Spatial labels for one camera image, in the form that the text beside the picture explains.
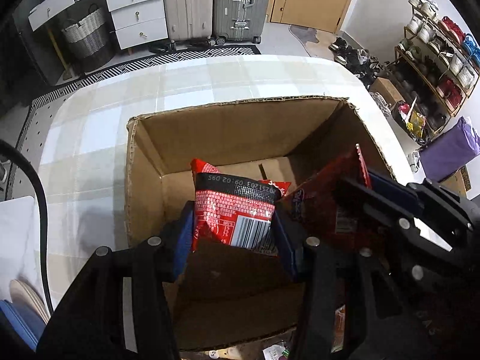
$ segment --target purple bag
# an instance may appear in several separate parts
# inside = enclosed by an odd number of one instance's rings
[[[441,181],[480,154],[480,138],[470,118],[460,117],[457,124],[420,152],[427,178]]]

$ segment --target suitcase wheel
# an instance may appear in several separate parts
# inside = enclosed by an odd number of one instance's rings
[[[215,43],[217,44],[217,46],[223,46],[226,41],[227,40],[224,37],[220,36],[219,38],[217,38],[217,41]]]

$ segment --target red shoe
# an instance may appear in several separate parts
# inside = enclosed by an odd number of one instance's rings
[[[450,105],[452,105],[453,109],[455,110],[458,108],[458,106],[463,100],[462,91],[457,85],[454,85],[451,88],[450,94],[447,96],[446,99],[447,99],[447,102],[449,102]]]
[[[461,45],[465,40],[465,33],[460,30],[460,27],[453,23],[452,28],[448,31],[449,35],[457,42],[457,44]]]
[[[454,24],[455,23],[453,23],[448,16],[445,16],[442,20],[438,21],[438,27],[445,32],[445,34],[448,34]]]
[[[437,92],[441,97],[447,97],[450,92],[452,92],[452,88],[454,87],[454,82],[452,79],[448,78],[448,76],[443,76],[437,86]]]

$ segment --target black cable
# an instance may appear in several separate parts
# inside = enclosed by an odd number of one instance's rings
[[[0,155],[7,157],[12,164],[18,166],[28,177],[32,183],[35,195],[38,201],[38,210],[40,211],[40,274],[42,276],[43,292],[45,293],[46,306],[49,309],[50,315],[53,314],[52,299],[50,297],[49,281],[47,277],[47,200],[45,192],[38,177],[37,172],[33,169],[32,164],[23,157],[23,155],[9,145],[4,140],[0,139]]]

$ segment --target barcode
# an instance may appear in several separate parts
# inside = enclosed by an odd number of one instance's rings
[[[337,206],[337,224],[335,233],[355,233],[357,231],[357,219],[340,206]]]
[[[251,249],[263,254],[276,254],[277,248],[270,231],[270,221],[237,216],[231,246]]]

